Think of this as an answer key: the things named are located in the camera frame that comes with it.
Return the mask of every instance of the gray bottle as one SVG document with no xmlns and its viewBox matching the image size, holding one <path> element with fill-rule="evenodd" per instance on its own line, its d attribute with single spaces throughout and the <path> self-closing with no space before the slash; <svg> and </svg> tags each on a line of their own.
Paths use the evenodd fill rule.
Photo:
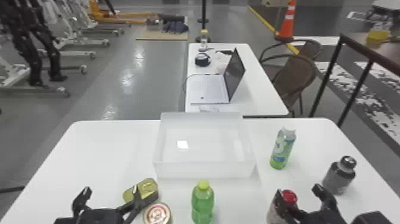
<svg viewBox="0 0 400 224">
<path fill-rule="evenodd" d="M 322 185 L 332 194 L 343 194 L 347 186 L 355 178 L 354 167 L 357 164 L 350 155 L 343 156 L 340 161 L 332 163 Z"/>
</svg>

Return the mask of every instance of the laptop screen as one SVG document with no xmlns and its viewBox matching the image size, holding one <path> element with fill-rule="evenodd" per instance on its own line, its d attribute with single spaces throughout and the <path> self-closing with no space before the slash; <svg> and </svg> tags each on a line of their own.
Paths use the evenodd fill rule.
<svg viewBox="0 0 400 224">
<path fill-rule="evenodd" d="M 232 99 L 233 94 L 235 94 L 236 89 L 239 86 L 240 81 L 245 74 L 245 67 L 243 66 L 242 60 L 235 48 L 232 57 L 225 69 L 224 80 L 226 85 L 226 90 L 228 92 L 229 101 Z"/>
</svg>

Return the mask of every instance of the green plastic bottle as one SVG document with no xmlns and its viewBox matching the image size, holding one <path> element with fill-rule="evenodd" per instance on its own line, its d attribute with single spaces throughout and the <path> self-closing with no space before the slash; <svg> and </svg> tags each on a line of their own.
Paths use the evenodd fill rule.
<svg viewBox="0 0 400 224">
<path fill-rule="evenodd" d="M 208 180 L 200 180 L 192 192 L 192 220 L 195 224 L 209 224 L 213 216 L 214 191 Z"/>
<path fill-rule="evenodd" d="M 288 163 L 290 152 L 296 140 L 296 131 L 284 127 L 278 132 L 270 164 L 273 168 L 281 170 Z"/>
</svg>

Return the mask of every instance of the red bottle cap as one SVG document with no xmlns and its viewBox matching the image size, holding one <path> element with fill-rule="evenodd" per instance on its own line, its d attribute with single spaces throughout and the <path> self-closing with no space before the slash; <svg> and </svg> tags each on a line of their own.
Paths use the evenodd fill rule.
<svg viewBox="0 0 400 224">
<path fill-rule="evenodd" d="M 291 191 L 291 190 L 283 190 L 282 191 L 283 199 L 287 203 L 296 203 L 297 202 L 297 196 L 296 194 Z"/>
</svg>

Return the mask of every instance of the clear plastic box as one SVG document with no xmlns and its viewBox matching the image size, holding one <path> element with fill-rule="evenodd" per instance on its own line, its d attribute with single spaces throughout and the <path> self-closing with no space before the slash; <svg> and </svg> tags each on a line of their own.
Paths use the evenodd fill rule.
<svg viewBox="0 0 400 224">
<path fill-rule="evenodd" d="M 247 178 L 255 158 L 238 113 L 162 113 L 153 164 L 158 178 Z"/>
</svg>

